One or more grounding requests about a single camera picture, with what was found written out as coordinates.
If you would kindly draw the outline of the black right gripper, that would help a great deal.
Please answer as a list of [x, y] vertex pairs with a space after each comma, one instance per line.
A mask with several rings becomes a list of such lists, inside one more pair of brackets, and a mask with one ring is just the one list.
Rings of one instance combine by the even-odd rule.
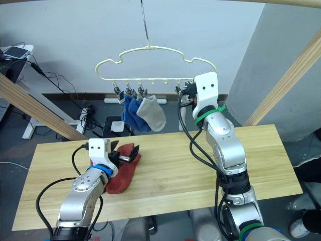
[[197, 106], [197, 97], [198, 94], [185, 94], [181, 99], [181, 105], [184, 107], [191, 106], [192, 108], [196, 108]]

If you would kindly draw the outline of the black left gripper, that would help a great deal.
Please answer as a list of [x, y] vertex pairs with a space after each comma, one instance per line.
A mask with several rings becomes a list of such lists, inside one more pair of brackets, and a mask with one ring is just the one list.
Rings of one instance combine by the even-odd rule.
[[119, 143], [119, 140], [111, 141], [110, 143], [111, 152], [108, 153], [109, 160], [117, 167], [117, 169], [119, 169], [125, 163], [130, 163], [131, 160], [134, 160], [139, 153], [139, 145], [137, 145], [137, 146], [134, 146], [134, 148], [130, 152], [129, 157], [121, 155], [120, 152], [114, 150], [118, 145], [118, 143]]

